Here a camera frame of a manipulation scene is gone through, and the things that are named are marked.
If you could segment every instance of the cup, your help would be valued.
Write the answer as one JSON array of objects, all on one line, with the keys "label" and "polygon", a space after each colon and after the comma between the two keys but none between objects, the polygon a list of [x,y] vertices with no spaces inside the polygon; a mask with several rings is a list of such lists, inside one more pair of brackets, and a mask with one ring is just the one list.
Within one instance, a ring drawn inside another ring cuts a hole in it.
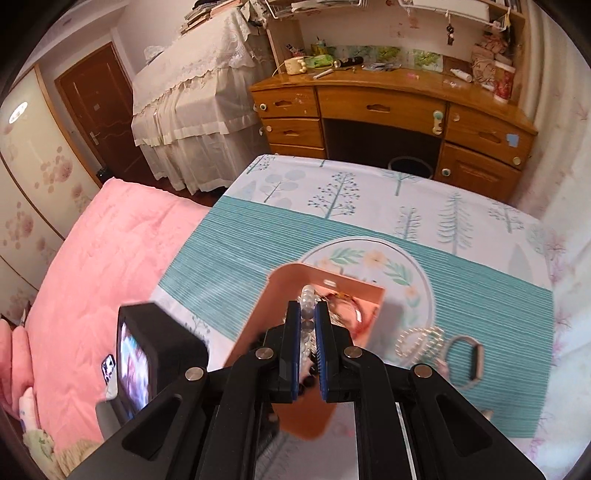
[{"label": "cup", "polygon": [[495,100],[502,103],[509,102],[514,79],[514,67],[501,63],[500,61],[495,62]]}]

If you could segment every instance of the trash can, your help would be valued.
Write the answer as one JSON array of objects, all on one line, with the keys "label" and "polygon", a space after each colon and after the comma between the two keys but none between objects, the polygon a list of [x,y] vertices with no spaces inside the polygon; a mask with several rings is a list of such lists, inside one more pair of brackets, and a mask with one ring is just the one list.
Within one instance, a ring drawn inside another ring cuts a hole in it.
[{"label": "trash can", "polygon": [[435,174],[433,167],[426,161],[417,157],[408,157],[406,155],[394,157],[390,160],[388,162],[388,170],[408,173],[424,179],[432,179]]}]

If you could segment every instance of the sliding wardrobe door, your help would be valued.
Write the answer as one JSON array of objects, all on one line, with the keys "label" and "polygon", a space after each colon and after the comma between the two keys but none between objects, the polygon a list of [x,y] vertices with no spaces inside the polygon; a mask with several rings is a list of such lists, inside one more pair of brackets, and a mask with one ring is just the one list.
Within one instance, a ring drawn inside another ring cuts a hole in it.
[{"label": "sliding wardrobe door", "polygon": [[14,182],[62,238],[99,191],[51,114],[32,69],[0,107],[0,153]]}]

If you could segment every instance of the pink blanket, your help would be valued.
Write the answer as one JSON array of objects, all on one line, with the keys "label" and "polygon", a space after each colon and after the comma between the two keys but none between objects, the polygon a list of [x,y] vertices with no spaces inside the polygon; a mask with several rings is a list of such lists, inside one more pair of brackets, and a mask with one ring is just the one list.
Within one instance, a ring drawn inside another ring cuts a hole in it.
[{"label": "pink blanket", "polygon": [[115,355],[121,304],[147,301],[209,208],[143,185],[109,180],[51,263],[27,319],[41,427],[62,450],[101,441],[100,371]]}]

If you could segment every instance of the phone screen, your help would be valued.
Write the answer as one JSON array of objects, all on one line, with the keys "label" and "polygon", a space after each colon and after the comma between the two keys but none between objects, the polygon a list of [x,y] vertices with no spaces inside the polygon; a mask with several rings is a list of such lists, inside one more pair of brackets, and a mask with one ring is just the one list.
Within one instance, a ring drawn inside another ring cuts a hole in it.
[{"label": "phone screen", "polygon": [[121,326],[119,343],[119,372],[121,384],[137,411],[149,402],[148,357],[131,335],[126,324]]}]

